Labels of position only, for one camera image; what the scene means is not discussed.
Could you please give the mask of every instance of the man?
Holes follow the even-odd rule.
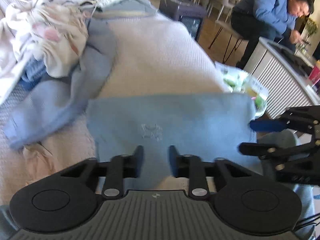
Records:
[[[280,44],[294,51],[295,44],[302,42],[295,21],[313,10],[312,0],[241,0],[233,9],[231,26],[249,42],[236,67],[245,67],[261,36],[282,39]]]

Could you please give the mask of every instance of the electronic device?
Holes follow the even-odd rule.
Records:
[[[179,0],[161,0],[159,12],[174,21],[182,22],[191,37],[198,41],[204,18],[207,16],[207,11],[202,6]]]
[[[295,129],[312,134],[309,144],[289,149],[242,143],[245,155],[270,160],[281,182],[320,184],[320,106],[291,108],[277,120],[252,121],[257,130]],[[290,157],[308,155],[290,161]],[[231,161],[202,162],[195,155],[168,150],[174,177],[189,178],[188,192],[124,192],[125,178],[138,178],[144,150],[110,162],[87,159],[19,190],[10,213],[19,239],[287,239],[301,214],[299,197],[286,186]],[[95,194],[105,177],[102,194]],[[217,193],[209,192],[213,177]]]

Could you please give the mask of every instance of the white quilted fabric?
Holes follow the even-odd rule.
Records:
[[[221,73],[182,24],[158,15],[110,21],[109,26],[117,38],[117,56],[100,98],[228,91]],[[18,87],[0,106],[0,204],[8,203],[27,179],[22,154],[8,148],[1,130],[24,96]],[[84,114],[41,143],[63,168],[94,156]],[[177,188],[187,188],[186,180],[167,178],[158,187]]]

